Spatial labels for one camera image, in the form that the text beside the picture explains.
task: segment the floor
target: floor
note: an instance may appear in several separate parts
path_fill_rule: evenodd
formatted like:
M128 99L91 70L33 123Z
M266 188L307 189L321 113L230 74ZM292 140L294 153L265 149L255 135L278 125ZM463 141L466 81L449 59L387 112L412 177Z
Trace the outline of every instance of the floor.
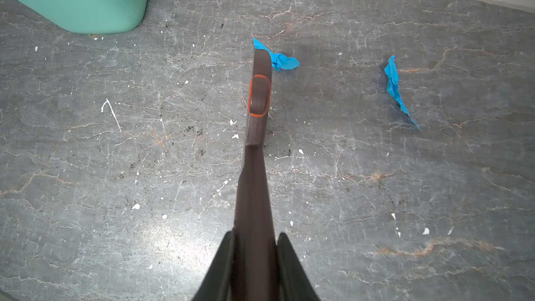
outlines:
M266 167L276 234L322 300L535 298L535 15L149 0L135 30L89 36L0 13L13 297L191 299L232 227L257 37L301 62L273 74ZM422 130L385 91L392 55Z

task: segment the black plastic part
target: black plastic part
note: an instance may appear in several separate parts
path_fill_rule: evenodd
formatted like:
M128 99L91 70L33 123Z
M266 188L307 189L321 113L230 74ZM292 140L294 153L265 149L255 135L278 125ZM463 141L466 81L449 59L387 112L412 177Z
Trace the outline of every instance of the black plastic part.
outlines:
M223 237L201 287L192 301L225 301L234 257L234 230Z
M320 301L284 232L279 235L277 258L284 301Z
M0 290L0 301L18 301L16 298L12 297L8 293Z

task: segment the blue tissue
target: blue tissue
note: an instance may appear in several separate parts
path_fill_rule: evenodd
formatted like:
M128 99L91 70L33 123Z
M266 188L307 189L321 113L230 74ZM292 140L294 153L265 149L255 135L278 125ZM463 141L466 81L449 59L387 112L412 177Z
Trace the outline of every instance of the blue tissue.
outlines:
M388 60L388 65L385 68L385 73L388 76L388 84L386 85L386 90L390 93L392 98L394 98L395 101L400 104L401 110L409 116L409 119L412 121L412 123L416 124L418 129L422 130L420 126L414 120L412 117L410 117L409 110L405 107L405 104L403 103L403 100L401 100L400 93L398 91L399 88L399 82L400 77L398 75L398 68L396 67L396 62L394 61L395 56L390 57Z
M272 53L264 44L260 43L257 39L255 41L255 49L267 50L271 55L271 65L275 70L293 70L299 66L299 61L294 57L288 57L281 53Z

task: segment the blue paper scrap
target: blue paper scrap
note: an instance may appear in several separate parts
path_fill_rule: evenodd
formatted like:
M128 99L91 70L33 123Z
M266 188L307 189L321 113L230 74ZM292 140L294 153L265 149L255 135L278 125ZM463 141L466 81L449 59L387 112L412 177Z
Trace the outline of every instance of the blue paper scrap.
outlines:
M395 101L400 104L401 110L409 116L409 119L412 121L412 123L416 124L418 129L422 130L420 126L414 120L412 117L410 117L409 110L405 107L405 104L403 103L403 100L401 100L400 93L398 91L399 88L399 82L400 77L398 75L398 68L396 67L396 62L394 61L395 56L390 57L388 60L388 65L385 68L385 73L388 76L388 84L386 85L386 90L390 93L392 98L394 98Z
M255 49L267 50L271 55L271 65L275 70L293 70L299 66L299 61L294 57L288 57L281 53L272 53L264 44L260 43L257 39L255 41Z

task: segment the brown handle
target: brown handle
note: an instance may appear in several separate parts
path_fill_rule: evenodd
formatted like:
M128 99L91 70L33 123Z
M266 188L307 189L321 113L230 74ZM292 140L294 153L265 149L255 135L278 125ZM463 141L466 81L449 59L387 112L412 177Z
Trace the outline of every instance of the brown handle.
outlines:
M264 165L264 136L271 98L271 56L255 50L249 91L244 166L238 179L231 292L234 301L278 299L277 248Z

